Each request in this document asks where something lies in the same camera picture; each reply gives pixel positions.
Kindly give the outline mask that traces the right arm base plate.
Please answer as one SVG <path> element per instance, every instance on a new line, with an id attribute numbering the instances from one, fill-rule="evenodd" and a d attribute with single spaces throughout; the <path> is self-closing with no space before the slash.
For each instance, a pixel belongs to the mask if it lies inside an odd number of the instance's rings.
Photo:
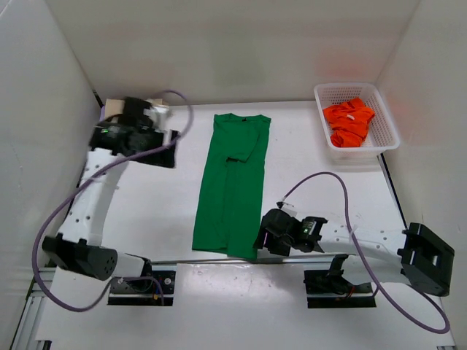
<path id="1" fill-rule="evenodd" d="M 308 309 L 377 307 L 371 283 L 353 284 L 342 273 L 305 270 L 304 285 Z"/>

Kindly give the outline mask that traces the green t shirt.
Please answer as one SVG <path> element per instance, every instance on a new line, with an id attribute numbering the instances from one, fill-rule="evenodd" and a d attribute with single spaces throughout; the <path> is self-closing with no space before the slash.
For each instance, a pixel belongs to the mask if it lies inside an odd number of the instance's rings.
<path id="1" fill-rule="evenodd" d="M 201 181 L 192 248 L 254 260 L 271 120 L 217 114 Z"/>

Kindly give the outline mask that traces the beige t shirt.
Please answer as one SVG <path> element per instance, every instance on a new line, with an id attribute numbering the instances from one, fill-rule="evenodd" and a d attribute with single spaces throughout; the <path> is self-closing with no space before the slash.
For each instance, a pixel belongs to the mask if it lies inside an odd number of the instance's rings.
<path id="1" fill-rule="evenodd" d="M 166 105 L 162 98 L 149 98 L 147 99 L 151 104 Z M 124 100 L 120 99 L 107 99 L 105 101 L 105 118 L 112 115 L 120 114 L 123 110 Z"/>

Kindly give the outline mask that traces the orange t shirt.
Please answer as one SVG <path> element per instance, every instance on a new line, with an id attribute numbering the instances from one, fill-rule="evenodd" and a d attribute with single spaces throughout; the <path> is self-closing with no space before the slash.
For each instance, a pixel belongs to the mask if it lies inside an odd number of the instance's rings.
<path id="1" fill-rule="evenodd" d="M 338 148 L 360 147 L 366 140 L 375 111 L 360 98 L 332 105 L 323 110 L 333 131 L 331 143 Z"/>

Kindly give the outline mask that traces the purple t shirt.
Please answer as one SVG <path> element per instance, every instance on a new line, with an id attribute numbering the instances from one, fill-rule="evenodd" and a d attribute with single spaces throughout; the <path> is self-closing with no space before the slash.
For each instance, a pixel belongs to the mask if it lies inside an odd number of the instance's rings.
<path id="1" fill-rule="evenodd" d="M 104 119 L 105 119 L 105 106 L 102 106 L 99 120 L 103 121 Z"/>

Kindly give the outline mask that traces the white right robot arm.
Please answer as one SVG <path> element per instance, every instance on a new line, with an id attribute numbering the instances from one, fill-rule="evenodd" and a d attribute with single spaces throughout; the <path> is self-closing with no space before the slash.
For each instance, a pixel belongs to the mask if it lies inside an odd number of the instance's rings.
<path id="1" fill-rule="evenodd" d="M 401 231 L 357 229 L 354 235 L 367 260 L 382 262 L 381 282 L 408 284 L 437 297 L 449 295 L 455 250 L 425 225 L 412 222 Z M 322 217 L 298 220 L 279 209 L 263 216 L 253 247 L 284 257 L 291 249 L 358 255 L 345 226 Z"/>

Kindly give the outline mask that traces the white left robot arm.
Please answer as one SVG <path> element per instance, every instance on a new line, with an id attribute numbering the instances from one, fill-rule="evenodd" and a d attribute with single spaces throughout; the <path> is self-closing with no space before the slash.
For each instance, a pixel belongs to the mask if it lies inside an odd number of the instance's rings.
<path id="1" fill-rule="evenodd" d="M 73 201 L 67 218 L 55 236 L 47 236 L 42 250 L 61 269 L 101 281 L 110 277 L 128 278 L 137 292 L 153 283 L 148 259 L 118 252 L 102 245 L 104 223 L 114 192 L 127 163 L 109 170 L 106 165 L 149 149 L 166 145 L 161 152 L 141 157 L 140 163 L 174 168 L 178 131 L 133 128 L 100 122 L 89 142 L 88 158 L 81 182 L 89 186 Z"/>

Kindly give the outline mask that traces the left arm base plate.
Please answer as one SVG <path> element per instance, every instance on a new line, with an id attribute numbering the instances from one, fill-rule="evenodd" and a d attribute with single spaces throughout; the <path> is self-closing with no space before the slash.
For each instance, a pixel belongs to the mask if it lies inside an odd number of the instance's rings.
<path id="1" fill-rule="evenodd" d="M 109 289 L 108 306 L 173 306 L 177 267 L 154 265 L 152 277 L 158 281 L 114 281 Z"/>

